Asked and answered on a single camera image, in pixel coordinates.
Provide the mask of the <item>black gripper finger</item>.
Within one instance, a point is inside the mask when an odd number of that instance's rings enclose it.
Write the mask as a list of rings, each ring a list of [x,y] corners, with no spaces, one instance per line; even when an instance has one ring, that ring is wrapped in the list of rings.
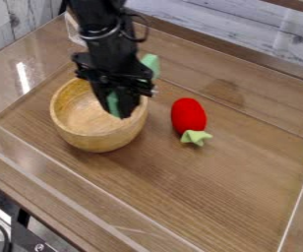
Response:
[[[105,112],[109,112],[107,97],[112,91],[112,87],[108,84],[103,84],[100,81],[91,82],[91,89],[100,103],[100,106]]]
[[[116,87],[116,108],[119,118],[127,118],[139,105],[139,92],[132,87]]]

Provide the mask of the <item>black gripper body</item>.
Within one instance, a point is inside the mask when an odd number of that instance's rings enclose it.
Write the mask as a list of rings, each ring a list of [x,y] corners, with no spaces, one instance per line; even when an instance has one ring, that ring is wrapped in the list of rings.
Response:
[[[96,66],[88,52],[73,53],[71,60],[76,65],[76,77],[88,81],[89,84],[92,81],[100,81],[113,88],[125,82],[124,77],[142,75],[138,70],[142,59],[135,56],[128,57],[115,68]]]

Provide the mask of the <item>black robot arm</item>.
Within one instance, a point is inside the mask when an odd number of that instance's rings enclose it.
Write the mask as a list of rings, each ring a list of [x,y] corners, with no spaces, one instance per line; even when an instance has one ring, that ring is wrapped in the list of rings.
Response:
[[[101,109],[119,119],[128,118],[143,96],[154,94],[158,57],[136,57],[136,44],[148,36],[135,36],[132,18],[139,15],[124,8],[125,0],[68,0],[76,18],[77,35],[87,45],[71,60],[75,74],[88,82]]]

